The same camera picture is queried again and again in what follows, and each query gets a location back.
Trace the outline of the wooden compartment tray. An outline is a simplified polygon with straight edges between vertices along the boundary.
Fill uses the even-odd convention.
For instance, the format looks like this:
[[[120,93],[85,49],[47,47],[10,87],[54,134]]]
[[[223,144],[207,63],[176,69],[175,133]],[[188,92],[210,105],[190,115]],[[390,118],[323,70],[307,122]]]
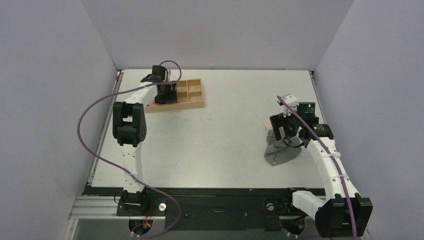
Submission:
[[[144,111],[146,113],[159,113],[169,111],[182,111],[200,109],[205,107],[203,83],[201,78],[183,79],[176,83],[176,103],[158,104],[150,103]]]

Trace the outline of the grey beige underwear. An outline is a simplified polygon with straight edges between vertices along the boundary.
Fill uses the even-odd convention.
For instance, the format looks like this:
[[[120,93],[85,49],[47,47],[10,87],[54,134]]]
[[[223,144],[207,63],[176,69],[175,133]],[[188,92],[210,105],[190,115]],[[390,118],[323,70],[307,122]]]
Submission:
[[[300,155],[302,151],[301,146],[296,147],[301,144],[298,138],[293,137],[285,141],[276,140],[271,121],[265,119],[262,121],[262,124],[267,130],[267,145],[263,157],[271,166],[288,163]]]

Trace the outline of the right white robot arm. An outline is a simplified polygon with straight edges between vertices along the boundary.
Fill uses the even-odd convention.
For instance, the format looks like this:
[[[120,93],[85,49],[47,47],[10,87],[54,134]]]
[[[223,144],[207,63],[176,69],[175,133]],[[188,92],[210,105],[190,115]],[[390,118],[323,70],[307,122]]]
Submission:
[[[325,200],[308,190],[295,190],[282,199],[283,209],[294,214],[301,210],[314,220],[322,238],[360,238],[366,232],[373,210],[368,197],[353,185],[341,162],[334,134],[319,122],[313,102],[278,103],[282,113],[269,118],[265,160],[272,166],[282,165],[308,151],[324,185]]]

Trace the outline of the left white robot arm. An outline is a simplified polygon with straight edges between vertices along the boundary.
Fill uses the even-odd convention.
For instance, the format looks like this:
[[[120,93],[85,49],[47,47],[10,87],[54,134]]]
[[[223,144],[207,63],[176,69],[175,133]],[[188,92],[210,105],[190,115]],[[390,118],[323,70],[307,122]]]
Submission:
[[[119,208],[136,215],[150,211],[143,180],[141,148],[147,136],[145,108],[149,104],[178,102],[177,84],[170,80],[171,71],[153,65],[152,72],[140,81],[140,89],[124,101],[116,101],[112,108],[112,135],[122,155],[124,173],[123,192]]]

